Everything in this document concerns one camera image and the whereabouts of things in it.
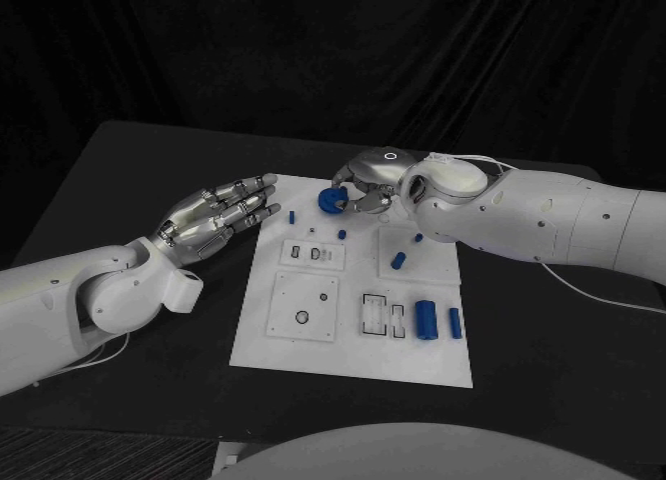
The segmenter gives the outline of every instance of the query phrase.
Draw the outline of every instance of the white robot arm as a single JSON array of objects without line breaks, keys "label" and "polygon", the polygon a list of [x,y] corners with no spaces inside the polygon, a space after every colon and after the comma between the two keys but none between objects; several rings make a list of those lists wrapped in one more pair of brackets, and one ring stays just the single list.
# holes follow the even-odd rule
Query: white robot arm
[{"label": "white robot arm", "polygon": [[417,161],[391,147],[364,152],[329,190],[354,182],[368,195],[342,194],[336,207],[378,213],[398,195],[420,231],[440,242],[527,262],[606,268],[666,286],[666,193],[542,171],[490,178],[463,159],[488,157],[433,153]]},{"label": "white robot arm", "polygon": [[0,396],[142,328],[163,305],[192,311],[204,283],[182,267],[279,212],[266,205],[276,182],[268,174],[204,189],[147,238],[0,272]]}]

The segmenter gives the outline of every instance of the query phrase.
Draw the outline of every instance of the black table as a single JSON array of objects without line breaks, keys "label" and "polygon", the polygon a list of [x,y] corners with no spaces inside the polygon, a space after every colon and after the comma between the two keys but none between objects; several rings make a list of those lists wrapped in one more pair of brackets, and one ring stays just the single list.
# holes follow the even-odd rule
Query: black table
[{"label": "black table", "polygon": [[[204,186],[266,172],[330,178],[365,148],[106,123],[16,264],[150,234]],[[583,166],[515,163],[599,179]],[[191,267],[205,281],[193,313],[163,310],[113,361],[2,397],[0,425],[279,443],[343,426],[437,422],[590,458],[666,464],[665,315],[604,305],[541,266],[459,245],[475,389],[230,367],[257,236],[242,234]],[[590,293],[662,308],[649,281],[557,271]]]}]

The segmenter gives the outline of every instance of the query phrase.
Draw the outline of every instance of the black curtain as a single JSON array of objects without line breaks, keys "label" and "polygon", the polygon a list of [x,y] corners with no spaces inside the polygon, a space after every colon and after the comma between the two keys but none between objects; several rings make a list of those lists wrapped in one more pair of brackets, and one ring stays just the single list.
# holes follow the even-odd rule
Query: black curtain
[{"label": "black curtain", "polygon": [[111,119],[666,190],[666,0],[0,1],[0,267]]}]

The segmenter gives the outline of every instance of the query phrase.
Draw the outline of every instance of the small blue block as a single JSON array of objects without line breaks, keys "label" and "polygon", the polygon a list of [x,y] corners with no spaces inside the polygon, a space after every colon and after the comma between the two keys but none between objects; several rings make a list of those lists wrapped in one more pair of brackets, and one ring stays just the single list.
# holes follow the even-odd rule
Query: small blue block
[{"label": "small blue block", "polygon": [[460,328],[460,313],[457,308],[449,309],[449,318],[452,320],[452,334],[456,340],[463,338],[463,330]]},{"label": "small blue block", "polygon": [[405,258],[407,258],[407,255],[403,252],[398,252],[398,255],[395,256],[394,261],[391,262],[391,267],[394,268],[394,270],[401,269]]},{"label": "small blue block", "polygon": [[319,193],[319,208],[332,214],[343,213],[343,209],[336,206],[336,202],[343,200],[348,202],[348,188],[326,188]]},{"label": "small blue block", "polygon": [[437,328],[437,305],[430,300],[415,303],[417,338],[420,340],[436,340],[439,338]]}]

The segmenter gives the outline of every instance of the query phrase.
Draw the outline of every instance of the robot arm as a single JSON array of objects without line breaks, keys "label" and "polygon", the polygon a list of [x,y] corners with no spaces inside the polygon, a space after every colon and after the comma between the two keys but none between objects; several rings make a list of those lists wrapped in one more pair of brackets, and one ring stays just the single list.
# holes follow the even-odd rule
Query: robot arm
[{"label": "robot arm", "polygon": [[266,205],[276,182],[268,174],[204,189],[149,237],[0,272],[0,396],[142,328],[163,305],[192,311],[204,283],[182,267],[280,211]]},{"label": "robot arm", "polygon": [[365,170],[358,158],[345,168],[365,172],[354,174],[356,186],[387,185],[427,237],[515,260],[594,266],[666,285],[666,193],[518,169],[490,178],[460,157],[439,153],[401,172],[387,167],[390,151],[398,152],[365,152]]}]

